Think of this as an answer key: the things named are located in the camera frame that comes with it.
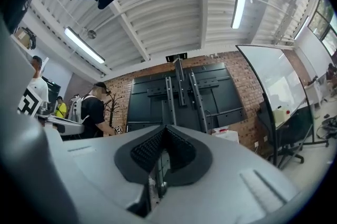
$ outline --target desk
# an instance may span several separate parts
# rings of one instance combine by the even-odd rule
[[[39,121],[43,121],[42,124],[45,127],[54,127],[60,133],[61,136],[70,136],[81,134],[84,131],[84,126],[78,122],[74,122],[68,119],[59,118],[51,115],[37,115]]]
[[[321,108],[321,101],[323,99],[323,94],[321,92],[321,87],[318,81],[315,81],[310,86],[305,86],[305,92],[308,96],[309,101],[314,104],[318,104]]]

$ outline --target white corrugated ceiling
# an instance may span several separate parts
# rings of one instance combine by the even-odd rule
[[[285,12],[288,2],[289,0],[270,0],[271,4]],[[284,14],[273,7],[266,7],[263,3],[252,4],[247,0],[241,26],[238,30],[233,30],[230,25],[235,0],[116,0],[112,4],[113,6],[99,10],[95,0],[38,0],[32,9],[40,16],[48,15],[48,19],[40,19],[51,25],[50,31],[54,31],[61,39],[60,43],[69,42],[62,36],[62,30],[66,27],[70,26],[79,33],[105,58],[103,66],[92,63],[103,75],[109,75],[110,70],[153,60],[162,55],[200,49],[203,38],[204,49],[247,43],[251,28],[256,23],[261,25],[254,36],[254,42],[271,44],[284,18]],[[206,24],[203,24],[201,20],[205,14],[202,10],[205,8],[207,19]],[[262,21],[257,21],[262,8],[266,8],[265,14]],[[303,6],[296,11],[289,32],[294,31],[304,12]],[[83,28],[95,30],[97,37],[94,40],[88,39]]]

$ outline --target window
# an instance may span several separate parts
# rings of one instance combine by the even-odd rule
[[[320,0],[308,27],[331,56],[337,49],[336,25],[336,15],[330,1]]]
[[[323,40],[323,45],[325,45],[331,56],[335,53],[337,49],[337,36],[333,29],[329,30],[328,34]]]
[[[329,23],[323,18],[323,16],[316,13],[309,24],[309,29],[317,36],[318,39],[320,39],[324,35],[328,26]]]

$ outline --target white backpack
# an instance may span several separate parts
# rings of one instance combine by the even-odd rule
[[[83,97],[83,98],[80,98],[80,97],[75,98],[75,100],[74,100],[74,102],[71,105],[70,110],[69,110],[69,116],[68,116],[69,120],[82,124],[84,122],[84,120],[86,120],[89,117],[89,115],[87,115],[84,119],[82,119],[82,112],[81,112],[82,102],[86,99],[89,99],[89,98],[96,98],[96,97],[93,96],[93,95],[88,95],[88,96]]]

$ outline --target black metal frame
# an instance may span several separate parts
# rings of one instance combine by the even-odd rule
[[[300,82],[301,82],[301,85],[302,85],[304,93],[305,93],[305,100],[306,100],[306,103],[307,103],[307,105],[309,107],[309,114],[310,114],[310,117],[312,119],[312,132],[311,132],[312,142],[304,142],[304,143],[302,143],[300,150],[302,150],[303,146],[318,145],[318,144],[325,144],[325,147],[328,147],[329,146],[329,140],[326,140],[326,141],[315,141],[314,116],[312,114],[312,110],[310,108],[310,102],[309,102],[308,96],[306,94],[306,91],[304,89],[303,83],[302,83],[301,80],[300,80]]]
[[[262,91],[263,91],[263,98],[268,110],[268,114],[270,117],[270,121],[271,121],[271,126],[272,126],[272,136],[273,136],[273,141],[274,141],[274,146],[273,146],[273,165],[276,166],[277,165],[277,150],[278,150],[278,144],[277,144],[277,134],[276,134],[276,125],[275,125],[275,119],[274,119],[274,115],[273,115],[273,111],[272,111],[272,107],[271,104],[269,102],[269,99],[267,97],[267,93],[263,87],[263,84],[259,78],[259,76],[257,75],[257,72],[255,71],[254,67],[251,65],[250,61],[248,60],[248,58],[246,57],[246,55],[242,52],[242,50],[239,48],[239,45],[236,45],[236,48],[240,51],[240,53],[242,54],[242,56],[245,58],[245,60],[247,61],[247,63],[251,66],[253,73],[255,74],[257,80],[259,81]]]
[[[177,81],[178,81],[178,94],[179,94],[179,104],[180,106],[186,106],[186,99],[185,99],[185,92],[186,91],[186,87],[185,87],[185,76],[184,76],[184,72],[183,72],[183,66],[181,64],[181,59],[178,58],[175,63],[174,63],[174,67],[175,67],[175,75],[177,77]]]
[[[168,106],[170,107],[171,112],[171,122],[172,125],[177,125],[177,120],[175,117],[175,110],[174,110],[174,103],[173,103],[173,89],[172,89],[172,81],[171,77],[165,78],[166,81],[166,91],[167,91],[167,100],[168,100]]]
[[[194,75],[193,72],[189,73],[189,78],[190,78],[190,83],[191,83],[192,91],[193,91],[193,94],[194,94],[194,98],[195,98],[195,101],[196,101],[196,109],[197,109],[198,115],[199,115],[201,130],[202,130],[203,133],[207,133],[207,123],[206,123],[204,107],[202,105],[199,88],[198,88],[198,85],[197,85],[197,82],[196,82],[196,79],[195,79],[195,75]]]

